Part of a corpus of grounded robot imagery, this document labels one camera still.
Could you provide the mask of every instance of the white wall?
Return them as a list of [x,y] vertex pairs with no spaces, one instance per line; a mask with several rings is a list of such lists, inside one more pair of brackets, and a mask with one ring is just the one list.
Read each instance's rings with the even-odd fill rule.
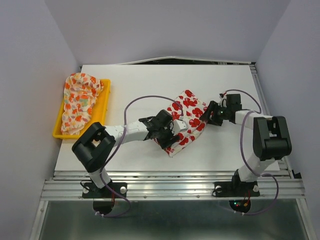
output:
[[77,61],[256,61],[290,0],[45,0]]
[[301,171],[320,238],[319,62],[320,1],[291,0],[256,66],[271,113],[286,116],[289,159]]
[[2,0],[0,31],[0,239],[25,240],[57,159],[51,132],[77,63],[44,0]]

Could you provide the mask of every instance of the white cloth with red flowers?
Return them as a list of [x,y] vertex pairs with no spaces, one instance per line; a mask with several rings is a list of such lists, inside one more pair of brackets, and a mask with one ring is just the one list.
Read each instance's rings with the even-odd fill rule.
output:
[[175,101],[182,106],[183,116],[180,118],[181,109],[174,102],[166,110],[173,116],[173,119],[185,121],[188,124],[188,130],[178,133],[180,140],[165,149],[170,157],[173,157],[196,140],[207,124],[199,119],[207,109],[206,103],[200,101],[190,90],[183,91]]

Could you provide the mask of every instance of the yellow tray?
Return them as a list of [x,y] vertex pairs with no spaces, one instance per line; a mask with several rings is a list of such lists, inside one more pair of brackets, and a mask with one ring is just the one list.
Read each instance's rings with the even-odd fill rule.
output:
[[78,139],[89,127],[95,122],[100,122],[102,125],[105,124],[105,118],[108,107],[108,99],[110,94],[110,80],[101,79],[104,84],[103,91],[97,97],[96,103],[92,108],[91,120],[86,123],[84,129],[80,131],[80,135],[62,135],[61,125],[62,125],[62,114],[64,113],[64,100],[60,106],[58,117],[56,118],[55,126],[52,132],[52,136],[56,139]]

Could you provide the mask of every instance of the screw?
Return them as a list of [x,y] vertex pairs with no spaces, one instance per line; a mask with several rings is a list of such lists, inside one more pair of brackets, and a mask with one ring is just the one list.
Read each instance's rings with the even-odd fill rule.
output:
[[215,191],[217,192],[217,193],[221,193],[222,192],[222,190],[221,190],[221,186],[216,186],[215,187]]
[[127,189],[125,186],[120,187],[120,193],[125,194],[127,192]]
[[253,189],[252,189],[255,193],[259,192],[259,187],[257,185],[254,185],[253,186]]

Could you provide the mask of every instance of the purple cable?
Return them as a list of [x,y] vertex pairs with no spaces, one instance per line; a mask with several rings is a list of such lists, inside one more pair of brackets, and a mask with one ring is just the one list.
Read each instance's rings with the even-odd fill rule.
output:
[[95,214],[101,216],[101,217],[104,217],[104,218],[117,218],[117,217],[120,217],[124,214],[126,214],[127,212],[129,212],[129,210],[131,209],[131,202],[124,196],[120,195],[119,193],[117,193],[116,191],[114,191],[111,187],[108,186],[108,184],[106,183],[106,181],[104,180],[104,178],[102,177],[102,171],[104,169],[104,167],[108,164],[108,162],[110,162],[110,160],[115,156],[115,154],[117,153],[117,151],[119,150],[122,142],[124,141],[125,139],[125,135],[126,135],[126,125],[127,125],[127,110],[128,108],[136,101],[140,100],[140,99],[146,99],[146,98],[159,98],[159,99],[166,99],[166,100],[169,100],[169,101],[172,101],[174,103],[176,103],[178,105],[178,107],[181,109],[181,116],[184,115],[184,111],[183,111],[183,108],[181,106],[181,104],[179,104],[178,102],[176,102],[175,100],[169,98],[169,97],[166,97],[166,96],[158,96],[158,95],[147,95],[147,96],[141,96],[141,97],[138,97],[134,100],[132,100],[124,109],[124,113],[123,113],[123,118],[124,118],[124,127],[123,127],[123,134],[122,134],[122,137],[120,138],[120,141],[119,141],[119,144],[116,146],[115,150],[113,151],[113,153],[111,154],[111,156],[107,159],[107,161],[105,161],[105,163],[103,164],[103,166],[100,168],[100,178],[101,178],[101,181],[103,182],[103,184],[105,185],[105,187],[110,191],[112,192],[113,194],[115,194],[116,196],[118,196],[119,198],[125,200],[128,204],[129,204],[129,207],[127,210],[125,210],[124,212],[121,212],[121,213],[118,213],[118,214],[115,214],[115,215],[103,215],[101,214],[100,212],[96,211]]
[[[249,164],[247,163],[246,161],[246,157],[245,157],[245,154],[244,154],[244,129],[245,129],[245,123],[246,123],[246,120],[248,118],[248,116],[250,114],[254,113],[254,111],[248,111],[247,114],[244,116],[243,118],[243,121],[242,121],[242,125],[241,125],[241,132],[240,132],[240,152],[241,152],[241,157],[242,157],[242,160],[244,162],[244,164],[246,165],[246,167],[254,174],[256,175],[257,177],[260,177],[260,174],[256,173],[250,166]],[[276,193],[275,193],[275,196],[274,196],[274,199],[272,201],[272,203],[265,209],[261,210],[261,211],[257,211],[257,212],[253,212],[253,213],[244,213],[244,215],[248,215],[248,216],[255,216],[255,215],[258,215],[258,214],[262,214],[262,213],[265,213],[266,211],[270,210],[275,204],[276,204],[276,201],[278,199],[278,195],[279,195],[279,183],[276,179],[275,176],[273,176],[272,174],[270,173],[264,173],[261,175],[262,177],[271,177],[273,178],[273,180],[275,181],[275,184],[276,184]]]

